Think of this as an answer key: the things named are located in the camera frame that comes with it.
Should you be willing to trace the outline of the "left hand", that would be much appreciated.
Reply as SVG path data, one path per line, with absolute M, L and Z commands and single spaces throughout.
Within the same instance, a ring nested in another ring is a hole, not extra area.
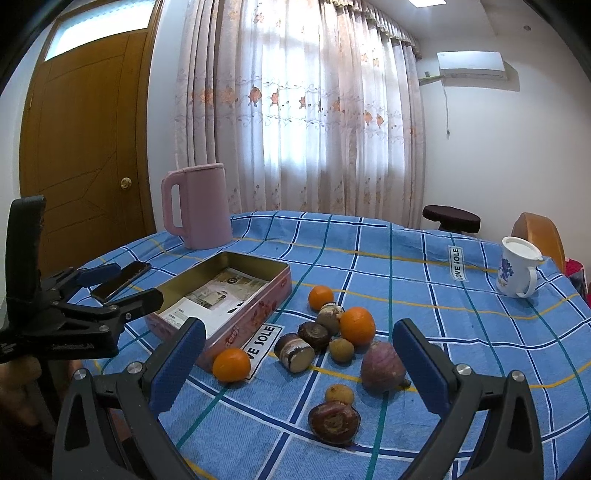
M 34 357 L 1 365 L 1 408 L 27 426 L 57 422 L 80 360 L 39 362 Z

